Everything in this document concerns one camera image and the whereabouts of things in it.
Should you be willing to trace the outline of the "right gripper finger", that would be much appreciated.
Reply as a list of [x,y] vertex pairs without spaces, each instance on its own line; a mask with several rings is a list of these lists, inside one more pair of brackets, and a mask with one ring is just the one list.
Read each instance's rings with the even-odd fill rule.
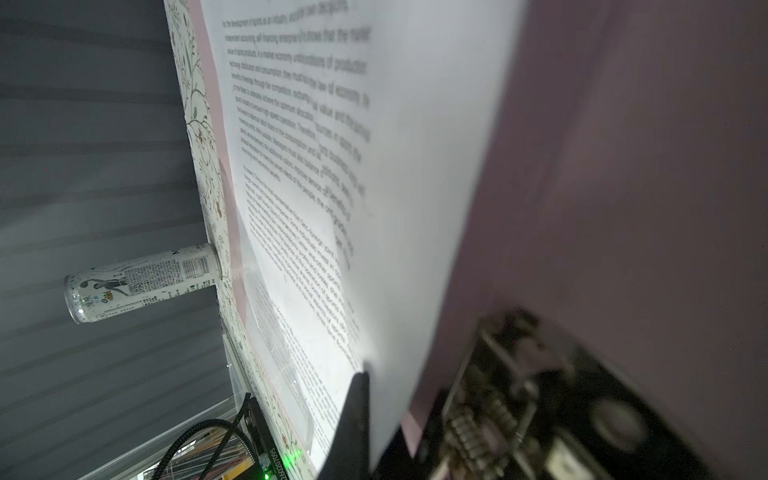
[[318,480],[367,480],[370,470],[370,377],[351,380],[328,457]]

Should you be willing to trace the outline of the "pink file folder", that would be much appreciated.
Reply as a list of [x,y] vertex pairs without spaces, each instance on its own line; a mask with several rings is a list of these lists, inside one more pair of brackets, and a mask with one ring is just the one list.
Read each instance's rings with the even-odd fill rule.
[[[222,175],[219,257],[274,435],[234,304],[202,2],[189,8]],[[480,321],[523,310],[628,381],[713,477],[765,478],[766,3],[524,2],[430,350],[370,462],[396,438],[413,456]]]

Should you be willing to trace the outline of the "printed white paper sheet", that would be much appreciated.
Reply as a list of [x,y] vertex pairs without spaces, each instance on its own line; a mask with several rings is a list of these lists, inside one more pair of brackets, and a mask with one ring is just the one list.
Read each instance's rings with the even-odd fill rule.
[[326,464],[353,376],[370,450],[411,402],[524,1],[204,1],[235,309],[290,473]]

